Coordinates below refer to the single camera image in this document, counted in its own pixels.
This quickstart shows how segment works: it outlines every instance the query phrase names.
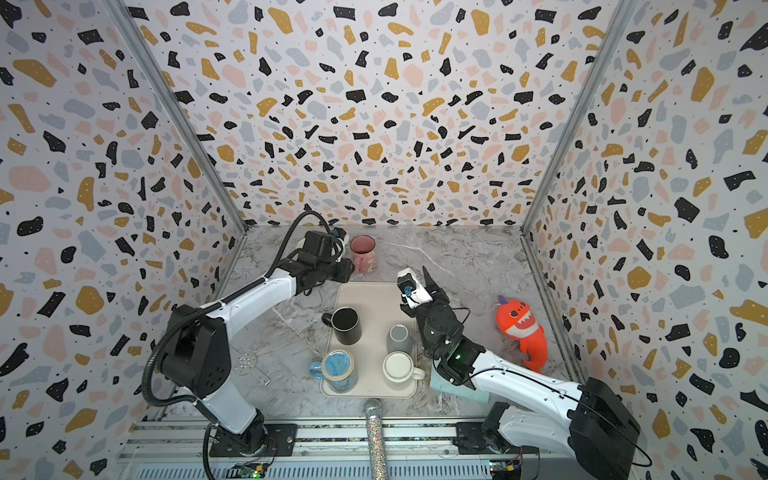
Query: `mug handle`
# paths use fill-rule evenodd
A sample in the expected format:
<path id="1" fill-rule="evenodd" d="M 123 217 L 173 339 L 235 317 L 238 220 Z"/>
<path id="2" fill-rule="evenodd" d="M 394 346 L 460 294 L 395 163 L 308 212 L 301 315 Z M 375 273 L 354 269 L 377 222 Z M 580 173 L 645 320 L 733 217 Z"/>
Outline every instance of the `mug handle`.
<path id="1" fill-rule="evenodd" d="M 427 376 L 426 372 L 420 368 L 414 367 L 413 369 L 413 379 L 414 380 L 423 380 Z"/>

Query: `orange plush toy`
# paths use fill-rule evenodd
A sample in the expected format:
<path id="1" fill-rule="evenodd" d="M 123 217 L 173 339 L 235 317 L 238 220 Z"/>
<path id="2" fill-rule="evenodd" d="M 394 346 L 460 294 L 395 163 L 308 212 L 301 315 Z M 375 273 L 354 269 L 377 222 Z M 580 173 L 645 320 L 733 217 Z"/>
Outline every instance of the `orange plush toy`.
<path id="1" fill-rule="evenodd" d="M 496 310 L 498 329 L 509 338 L 520 342 L 520 351 L 531 357 L 524 362 L 525 366 L 541 373 L 541 367 L 547 362 L 549 354 L 544 327 L 536 323 L 527 303 L 507 300 L 501 295 L 498 296 L 498 302 L 501 304 Z"/>

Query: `white mug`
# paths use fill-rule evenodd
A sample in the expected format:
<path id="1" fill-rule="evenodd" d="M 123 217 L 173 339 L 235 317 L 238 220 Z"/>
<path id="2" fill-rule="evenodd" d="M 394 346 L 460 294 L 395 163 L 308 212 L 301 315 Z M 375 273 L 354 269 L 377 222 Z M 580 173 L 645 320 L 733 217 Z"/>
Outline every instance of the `white mug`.
<path id="1" fill-rule="evenodd" d="M 404 390 L 411 385 L 411 379 L 422 380 L 426 372 L 413 365 L 411 356 L 404 352 L 392 352 L 382 364 L 387 385 L 393 390 Z"/>

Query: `green sponge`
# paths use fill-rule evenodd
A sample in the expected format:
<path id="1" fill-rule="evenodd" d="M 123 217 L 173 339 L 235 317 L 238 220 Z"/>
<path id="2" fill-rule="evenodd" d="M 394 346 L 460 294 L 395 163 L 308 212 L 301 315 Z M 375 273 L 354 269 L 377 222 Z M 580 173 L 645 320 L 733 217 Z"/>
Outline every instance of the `green sponge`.
<path id="1" fill-rule="evenodd" d="M 437 390 L 438 392 L 450 393 L 451 395 L 462 396 L 466 399 L 475 400 L 480 403 L 488 403 L 491 400 L 491 394 L 489 392 L 481 392 L 480 390 L 473 390 L 467 386 L 456 386 L 450 383 L 448 380 L 442 378 L 435 370 L 435 366 L 432 366 L 432 374 L 429 376 L 429 388 Z"/>

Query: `metal bracket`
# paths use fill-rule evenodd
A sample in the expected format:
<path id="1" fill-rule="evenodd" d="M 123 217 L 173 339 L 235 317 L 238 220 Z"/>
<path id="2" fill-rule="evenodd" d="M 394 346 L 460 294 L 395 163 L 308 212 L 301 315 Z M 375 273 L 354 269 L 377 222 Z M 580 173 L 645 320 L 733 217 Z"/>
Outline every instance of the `metal bracket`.
<path id="1" fill-rule="evenodd" d="M 489 447 L 483 436 L 482 422 L 457 422 L 456 437 L 453 439 L 453 445 L 458 448 L 460 455 L 497 455 Z M 518 446 L 510 453 L 515 456 L 522 451 L 523 455 L 535 455 L 538 452 L 536 447 Z"/>
<path id="2" fill-rule="evenodd" d="M 266 424 L 266 450 L 260 456 L 262 460 L 269 460 L 273 457 L 290 457 L 293 455 L 293 445 L 296 440 L 296 430 L 298 425 L 295 423 L 269 423 Z M 218 442 L 210 447 L 211 458 L 231 458 L 237 457 L 237 451 L 232 448 L 231 442 L 224 436 Z"/>

